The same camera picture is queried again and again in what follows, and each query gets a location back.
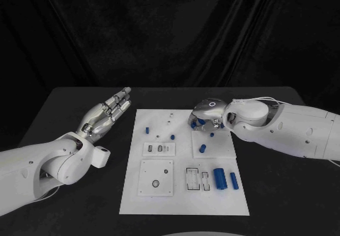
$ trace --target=black backdrop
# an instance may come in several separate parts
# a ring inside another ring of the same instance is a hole
[[[1,149],[62,86],[291,86],[340,113],[340,1],[4,0],[0,30]]]

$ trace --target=blue cylindrical block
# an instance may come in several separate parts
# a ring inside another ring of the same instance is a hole
[[[203,119],[199,119],[199,118],[197,118],[197,121],[199,121],[200,124],[206,124],[206,122],[205,122]]]
[[[216,188],[223,190],[228,188],[226,180],[225,180],[225,170],[223,168],[216,168],[213,170],[215,181],[216,181]]]
[[[238,185],[238,181],[236,181],[236,176],[235,176],[233,172],[230,173],[230,178],[232,178],[233,189],[239,189],[239,185]]]
[[[205,150],[206,150],[206,145],[205,144],[202,144],[202,146],[200,146],[200,153],[203,153],[205,152]]]
[[[194,127],[196,127],[196,122],[193,121],[193,122],[192,122],[192,128],[194,128]]]

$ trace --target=table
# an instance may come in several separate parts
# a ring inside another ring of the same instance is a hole
[[[43,104],[20,147],[75,131],[82,116],[121,88],[58,88]],[[135,109],[193,109],[202,99],[271,96],[302,105],[279,88],[132,88],[131,107],[96,142],[111,151],[107,166],[49,199],[0,217],[1,235],[151,235],[215,231],[241,235],[339,235],[340,168],[291,157],[233,135],[251,216],[118,215]]]

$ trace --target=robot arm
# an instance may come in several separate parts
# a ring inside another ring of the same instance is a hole
[[[49,190],[75,183],[89,166],[105,166],[109,151],[92,144],[128,109],[131,88],[124,88],[86,113],[76,132],[55,141],[0,152],[0,216],[43,198]],[[49,176],[40,176],[43,170]]]
[[[209,98],[196,106],[189,124],[202,131],[225,126],[243,141],[288,155],[340,160],[340,116],[317,108],[266,106],[248,99],[226,105]]]

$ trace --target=peg board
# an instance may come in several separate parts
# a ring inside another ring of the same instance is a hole
[[[226,128],[217,131],[225,132],[228,158],[209,158],[209,156],[193,158],[193,129],[187,124],[190,113],[192,110],[137,110],[120,214],[249,215],[230,132]],[[206,135],[207,142],[210,142],[210,132]],[[144,143],[161,142],[176,143],[174,156],[143,156]],[[138,196],[143,160],[171,160],[173,196]],[[199,168],[199,176],[202,176],[202,172],[209,173],[210,191],[187,191],[186,168]],[[225,190],[216,189],[215,168],[225,170],[228,184]],[[236,175],[238,190],[233,190],[232,187],[230,172],[235,172]]]

